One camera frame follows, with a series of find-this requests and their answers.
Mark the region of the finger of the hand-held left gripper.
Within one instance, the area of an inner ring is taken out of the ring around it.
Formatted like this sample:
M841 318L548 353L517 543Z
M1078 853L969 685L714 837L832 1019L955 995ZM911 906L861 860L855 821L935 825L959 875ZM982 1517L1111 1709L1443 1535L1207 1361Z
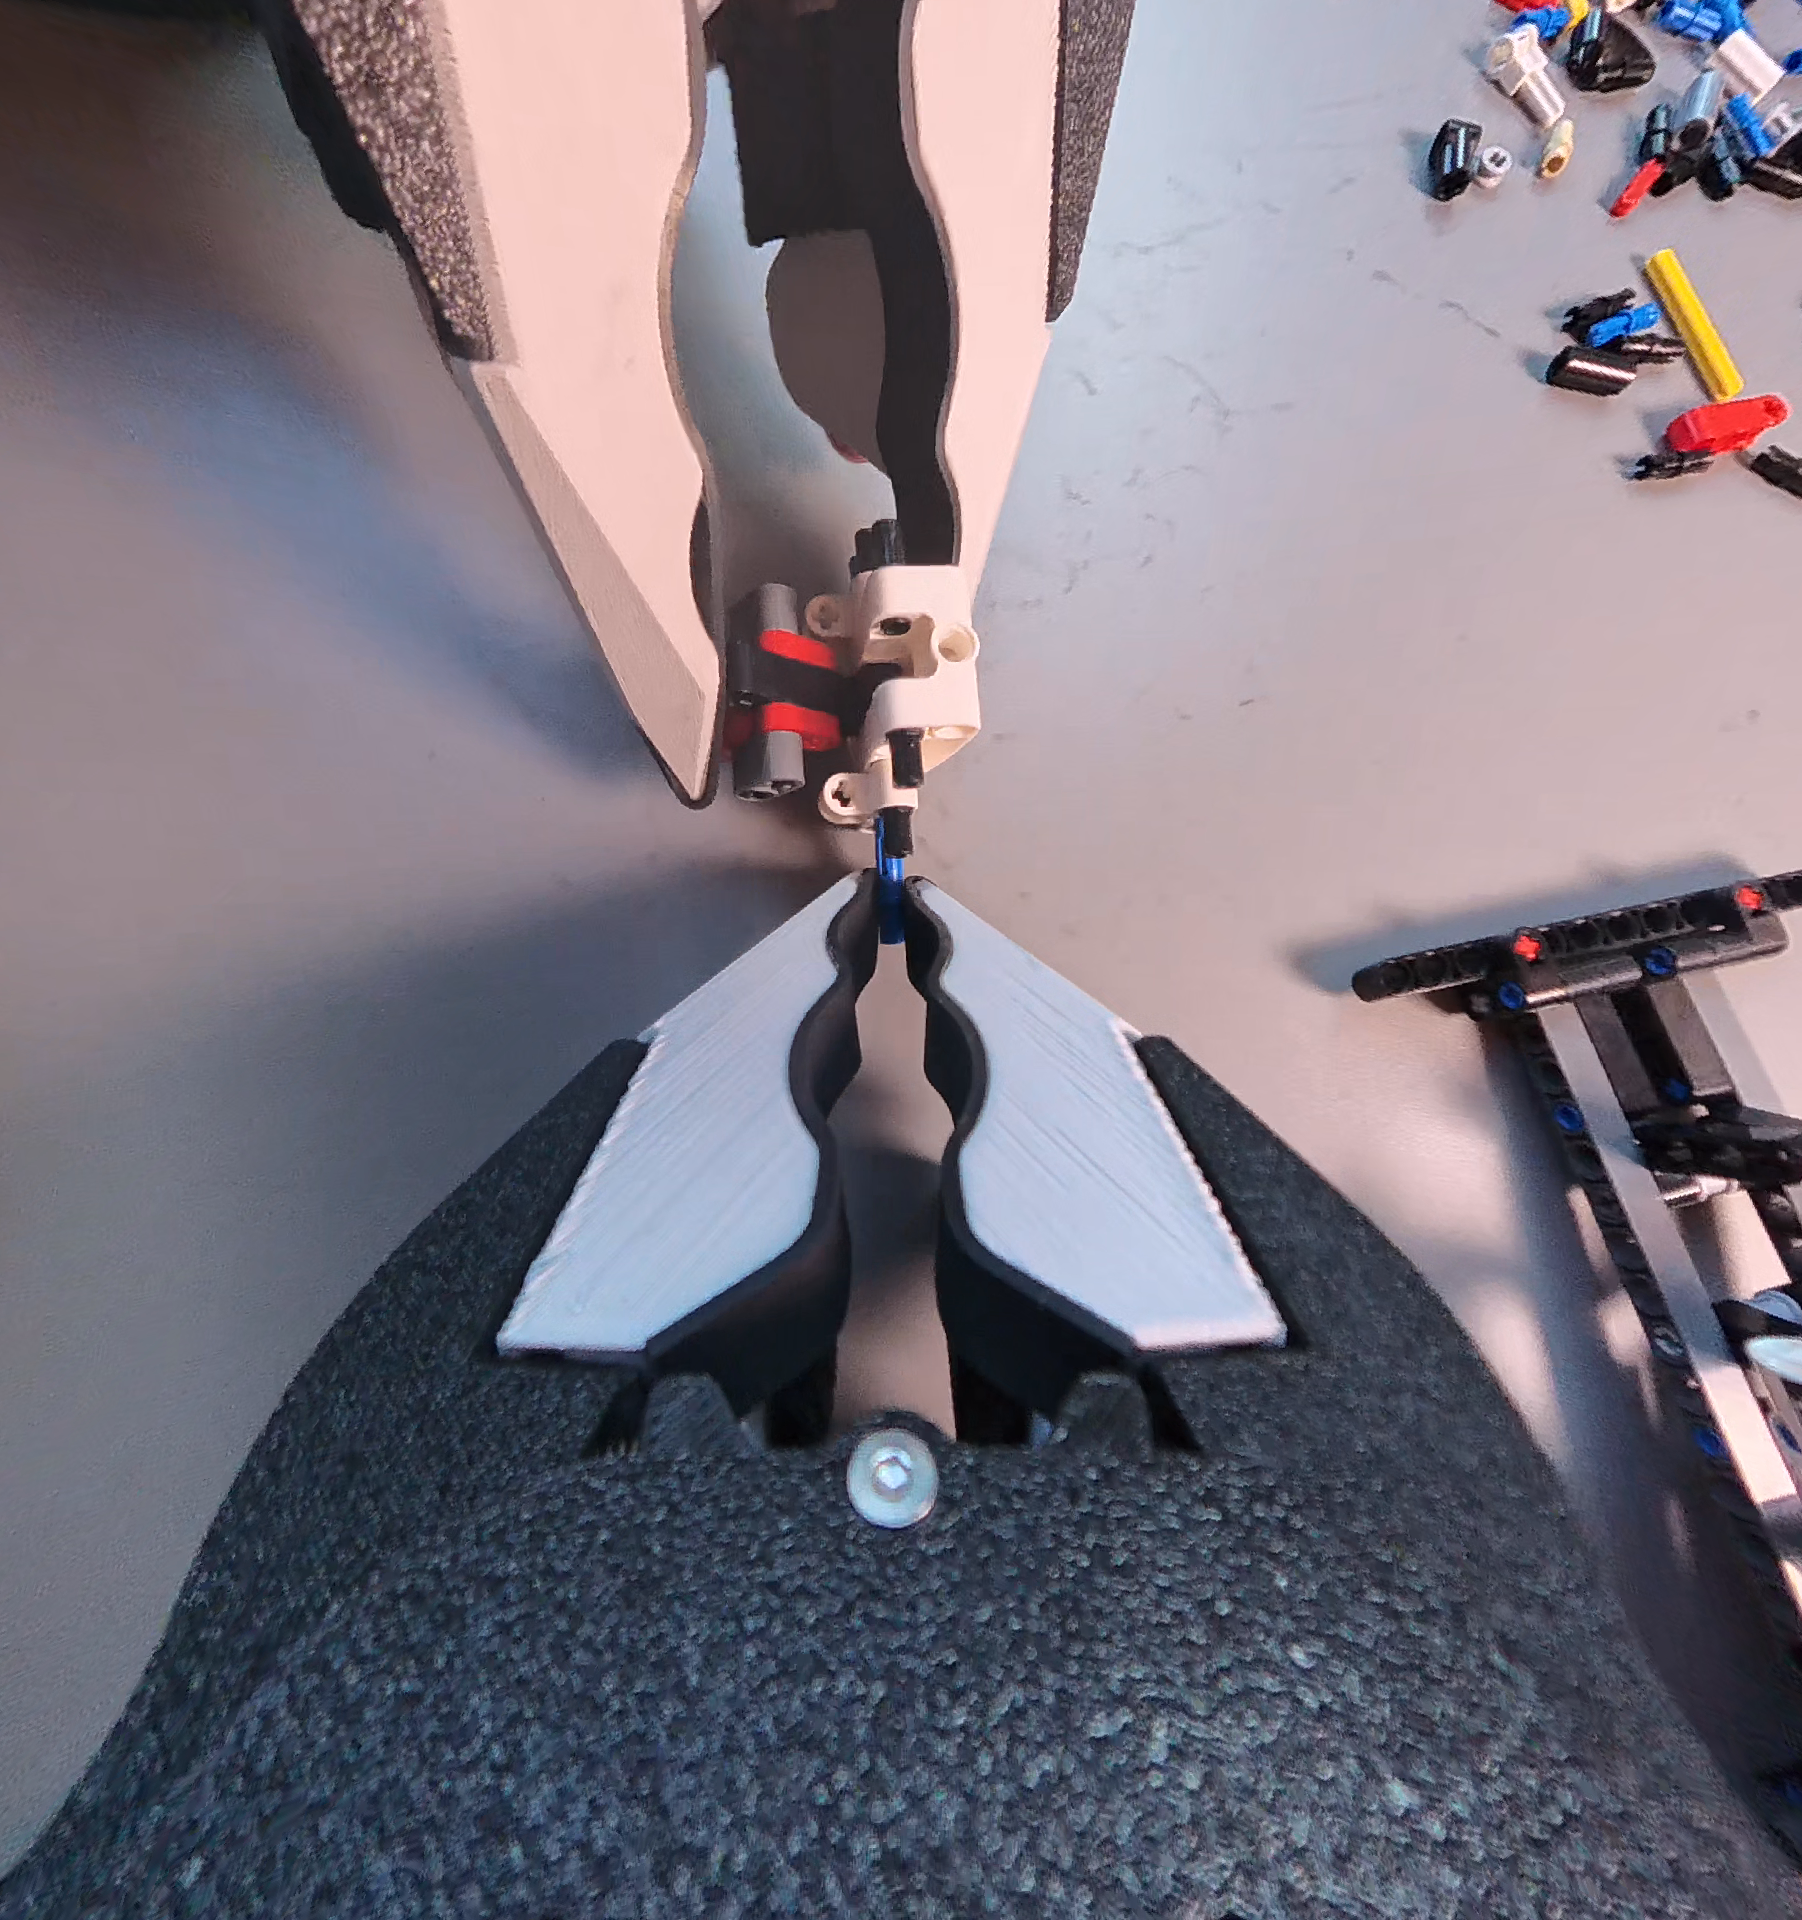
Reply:
M478 402L673 790L713 797L707 453L673 351L704 128L696 4L449 3L428 22L495 324Z
M738 4L738 165L794 404L979 578L1050 344L1057 4Z

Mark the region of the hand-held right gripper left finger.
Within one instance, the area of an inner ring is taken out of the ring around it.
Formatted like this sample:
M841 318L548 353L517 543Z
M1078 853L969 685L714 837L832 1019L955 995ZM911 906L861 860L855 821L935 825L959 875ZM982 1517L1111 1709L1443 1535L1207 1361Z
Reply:
M820 1168L791 1049L838 982L826 936L847 904L840 880L648 1027L502 1322L505 1358L658 1358L699 1310L791 1250Z

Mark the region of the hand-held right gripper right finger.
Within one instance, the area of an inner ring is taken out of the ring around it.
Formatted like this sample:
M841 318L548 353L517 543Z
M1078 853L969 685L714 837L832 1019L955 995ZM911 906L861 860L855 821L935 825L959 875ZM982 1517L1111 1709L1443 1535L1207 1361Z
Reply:
M984 1255L1129 1354L1277 1348L1269 1295L1137 1055L1137 1032L930 881L934 987L982 1053L955 1175Z

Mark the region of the small white toy brick assembly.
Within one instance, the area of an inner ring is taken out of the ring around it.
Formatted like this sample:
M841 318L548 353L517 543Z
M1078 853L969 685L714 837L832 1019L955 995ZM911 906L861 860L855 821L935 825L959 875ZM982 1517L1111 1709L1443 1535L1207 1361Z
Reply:
M982 727L979 636L952 565L906 564L884 517L856 532L847 588L801 600L764 584L725 616L723 747L741 800L807 784L807 758L844 750L820 779L834 828L881 828L890 856L912 853L931 770Z

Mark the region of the black toy vehicle chassis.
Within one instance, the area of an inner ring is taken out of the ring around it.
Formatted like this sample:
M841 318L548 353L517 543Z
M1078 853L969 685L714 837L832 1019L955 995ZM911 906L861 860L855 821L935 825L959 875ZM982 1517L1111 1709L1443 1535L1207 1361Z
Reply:
M1802 1119L1735 1086L1689 980L1787 945L1802 870L1424 948L1352 977L1515 1043L1802 1672ZM1769 1773L1802 1862L1802 1759Z

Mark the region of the grey desk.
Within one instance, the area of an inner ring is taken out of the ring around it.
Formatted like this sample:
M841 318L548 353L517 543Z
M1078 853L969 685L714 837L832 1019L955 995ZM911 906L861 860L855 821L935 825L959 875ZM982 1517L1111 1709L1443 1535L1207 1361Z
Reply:
M1758 1628L1522 1074L1372 957L1802 863L1802 208L1606 221L1486 9L1144 4L922 871L1440 1290L1682 1709ZM0 4L0 1874L293 1371L603 1043L834 878L682 810L235 28Z

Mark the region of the pile of small toy brick parts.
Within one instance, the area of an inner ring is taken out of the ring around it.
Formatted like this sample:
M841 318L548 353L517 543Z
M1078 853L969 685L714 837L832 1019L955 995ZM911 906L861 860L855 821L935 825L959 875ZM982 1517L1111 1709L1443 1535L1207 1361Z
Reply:
M1494 136L1483 104L1444 114L1415 166L1437 208L1486 202L1523 170L1539 187L1559 182L1577 150L1575 112L1592 103L1636 114L1609 185L1609 224L1674 196L1802 208L1802 38L1772 53L1753 32L1750 4L1728 3L1500 4L1500 15L1477 53L1480 76L1530 152ZM1644 244L1628 272L1617 290L1549 310L1561 338L1530 357L1530 372L1553 394L1612 402L1644 376L1686 371L1692 405L1650 405L1652 440L1622 478L1675 485L1739 467L1802 504L1802 453L1777 439L1792 405L1744 376L1692 270L1674 247Z

